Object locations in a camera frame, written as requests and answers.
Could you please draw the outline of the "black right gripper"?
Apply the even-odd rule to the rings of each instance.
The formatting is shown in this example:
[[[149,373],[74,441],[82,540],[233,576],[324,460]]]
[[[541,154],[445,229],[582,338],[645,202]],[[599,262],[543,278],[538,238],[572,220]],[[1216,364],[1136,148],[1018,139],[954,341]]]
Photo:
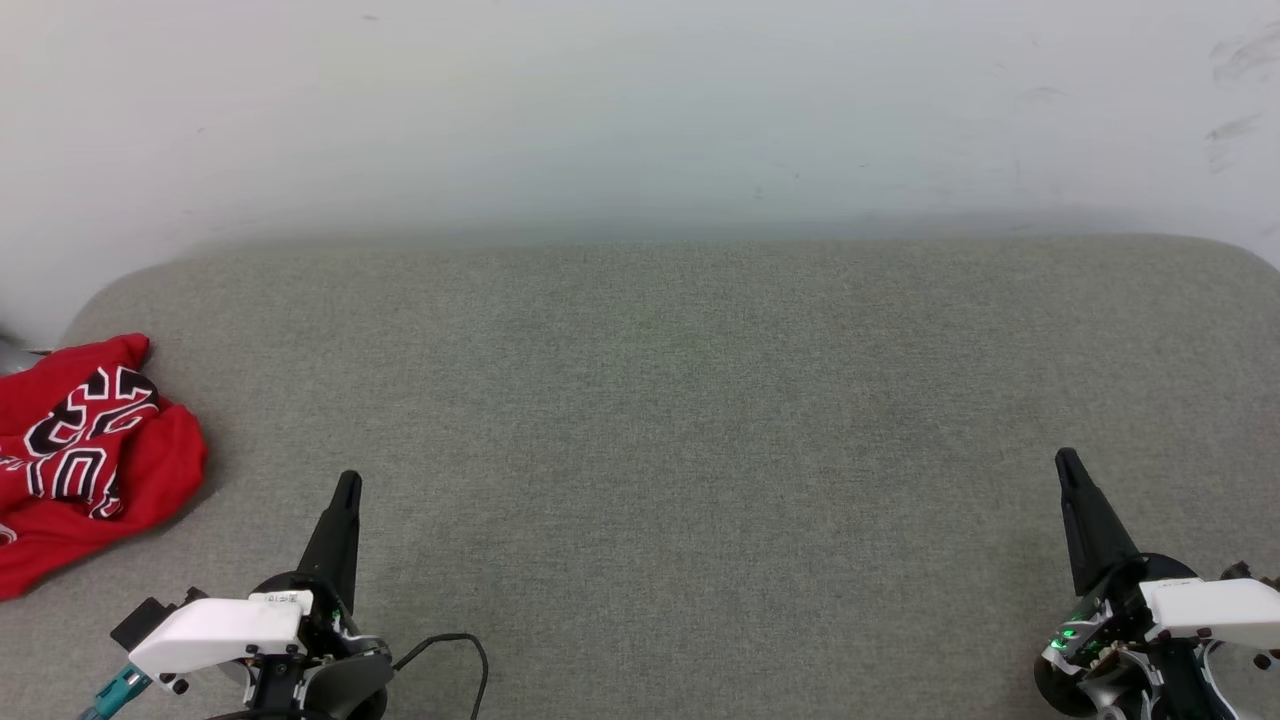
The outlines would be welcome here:
[[[1152,620],[1140,583],[1216,580],[1167,556],[1140,555],[1074,448],[1060,448],[1055,466],[1071,582],[1080,598],[1036,660],[1042,698],[1080,720],[1260,720],[1236,707],[1213,676],[1213,653],[1229,643],[1207,637],[1146,639]],[[1280,591],[1280,579],[1253,577],[1245,562],[1217,580],[1240,578]],[[1280,666],[1280,650],[1233,646],[1251,651],[1262,670]]]

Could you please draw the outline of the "red basketball jersey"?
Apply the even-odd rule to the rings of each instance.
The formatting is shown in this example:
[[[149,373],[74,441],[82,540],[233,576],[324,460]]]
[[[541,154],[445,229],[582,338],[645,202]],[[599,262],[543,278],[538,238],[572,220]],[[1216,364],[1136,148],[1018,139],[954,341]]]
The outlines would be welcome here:
[[[0,602],[174,518],[204,484],[197,418],[120,334],[0,375]]]

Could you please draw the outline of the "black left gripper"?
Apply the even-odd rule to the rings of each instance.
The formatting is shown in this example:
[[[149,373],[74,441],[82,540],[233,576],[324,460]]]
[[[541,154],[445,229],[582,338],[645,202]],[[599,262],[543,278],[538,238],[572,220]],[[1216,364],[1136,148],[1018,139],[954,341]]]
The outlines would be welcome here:
[[[261,600],[307,600],[296,641],[269,653],[255,644],[247,655],[218,665],[244,688],[248,720],[381,720],[387,685],[394,676],[387,642],[355,624],[360,505],[364,479],[339,475],[297,571],[269,578],[255,589]]]

